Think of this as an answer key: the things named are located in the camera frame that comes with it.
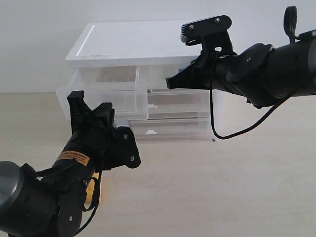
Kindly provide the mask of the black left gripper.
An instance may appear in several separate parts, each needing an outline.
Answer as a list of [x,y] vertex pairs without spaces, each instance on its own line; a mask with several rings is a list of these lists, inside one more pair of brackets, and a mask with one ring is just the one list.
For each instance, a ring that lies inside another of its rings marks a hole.
[[84,91],[72,91],[67,97],[72,135],[59,155],[63,167],[60,178],[90,178],[101,170],[105,153],[115,141],[115,110],[111,102],[90,109]]

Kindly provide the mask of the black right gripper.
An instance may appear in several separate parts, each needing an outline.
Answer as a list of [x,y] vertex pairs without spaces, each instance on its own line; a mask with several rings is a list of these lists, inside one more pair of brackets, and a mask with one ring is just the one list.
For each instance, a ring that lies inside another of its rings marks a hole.
[[168,89],[233,89],[227,82],[230,64],[237,54],[230,50],[218,52],[213,65],[198,67],[198,59],[192,61],[185,70],[165,79]]

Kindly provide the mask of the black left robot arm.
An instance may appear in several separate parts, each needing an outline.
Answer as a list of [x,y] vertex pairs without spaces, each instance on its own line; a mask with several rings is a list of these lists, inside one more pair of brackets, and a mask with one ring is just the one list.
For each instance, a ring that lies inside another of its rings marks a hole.
[[68,96],[72,135],[51,168],[0,163],[0,229],[10,237],[74,237],[94,214],[100,177],[112,162],[116,137],[110,102],[91,109],[83,91]]

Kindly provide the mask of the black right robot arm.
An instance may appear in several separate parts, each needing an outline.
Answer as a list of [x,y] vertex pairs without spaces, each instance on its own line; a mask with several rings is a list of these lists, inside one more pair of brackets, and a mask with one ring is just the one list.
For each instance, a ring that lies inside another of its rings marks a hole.
[[316,93],[316,32],[279,48],[257,43],[240,55],[202,51],[176,75],[166,78],[168,89],[210,88],[243,96],[260,109],[289,96]]

